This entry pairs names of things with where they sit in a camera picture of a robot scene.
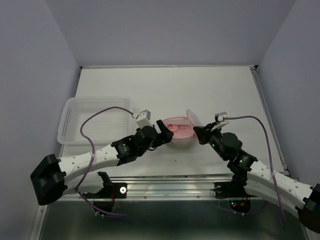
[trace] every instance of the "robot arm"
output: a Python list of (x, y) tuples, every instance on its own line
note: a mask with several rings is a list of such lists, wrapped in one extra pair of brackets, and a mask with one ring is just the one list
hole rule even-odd
[[(124, 137), (101, 149), (94, 155), (90, 172), (106, 167), (116, 167), (135, 161), (150, 148), (157, 148), (172, 140), (173, 132), (168, 130), (161, 120), (156, 121), (160, 133), (150, 123), (150, 112), (145, 110), (136, 118), (139, 128), (135, 135)], [(46, 156), (30, 175), (39, 205), (47, 205), (58, 200), (62, 195), (76, 193), (79, 177), (88, 170), (92, 153), (56, 158), (54, 154)], [(101, 187), (92, 185), (92, 180), (83, 182), (81, 192), (97, 193), (109, 184), (105, 172), (94, 174), (94, 179), (103, 181)]]
[(201, 145), (209, 144), (234, 173), (231, 182), (216, 183), (224, 197), (249, 194), (279, 205), (273, 175), (281, 196), (283, 208), (299, 218), (310, 230), (320, 233), (320, 184), (316, 187), (297, 182), (274, 171), (256, 157), (242, 150), (242, 142), (234, 133), (221, 133), (229, 122), (225, 112), (215, 116), (215, 122), (193, 129)]

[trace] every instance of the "gray wall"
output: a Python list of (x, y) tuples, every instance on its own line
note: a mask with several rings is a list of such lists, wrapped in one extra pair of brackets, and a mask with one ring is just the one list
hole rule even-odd
[(258, 74), (293, 177), (320, 182), (320, 1), (298, 0)]
[(46, 0), (92, 65), (259, 64), (294, 0)]
[(0, 239), (28, 239), (37, 209), (30, 173), (58, 149), (79, 65), (43, 0), (0, 1)]

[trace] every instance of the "pink object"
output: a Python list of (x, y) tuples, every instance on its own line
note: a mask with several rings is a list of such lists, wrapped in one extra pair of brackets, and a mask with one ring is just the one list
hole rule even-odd
[(191, 146), (196, 141), (194, 126), (200, 126), (199, 119), (190, 110), (186, 116), (171, 117), (163, 120), (164, 125), (173, 132), (172, 141), (167, 145), (174, 149), (183, 149)]

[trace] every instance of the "white table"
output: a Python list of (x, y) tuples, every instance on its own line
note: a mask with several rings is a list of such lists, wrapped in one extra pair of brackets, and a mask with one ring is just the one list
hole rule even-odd
[[(284, 169), (263, 105), (248, 66), (144, 67), (83, 69), (76, 97), (128, 96), (136, 113), (148, 109), (151, 120), (185, 116), (190, 109), (203, 125), (219, 112), (229, 117), (254, 115), (266, 126), (274, 169)], [(231, 120), (223, 132), (235, 133), (242, 149), (269, 165), (264, 132), (254, 119)], [(63, 156), (90, 151), (89, 146), (64, 146)], [(209, 145), (186, 149), (161, 146), (129, 164), (106, 168), (111, 177), (230, 174), (227, 162)]]

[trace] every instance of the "white plastic basket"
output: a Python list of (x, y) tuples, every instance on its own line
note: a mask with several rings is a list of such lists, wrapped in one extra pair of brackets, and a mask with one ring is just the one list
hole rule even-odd
[[(66, 101), (57, 140), (61, 144), (88, 145), (89, 142), (80, 134), (80, 127), (93, 114), (109, 108), (122, 107), (131, 109), (129, 97), (73, 97)], [(111, 109), (90, 119), (83, 127), (83, 133), (95, 144), (110, 144), (130, 133), (131, 115), (121, 109)]]

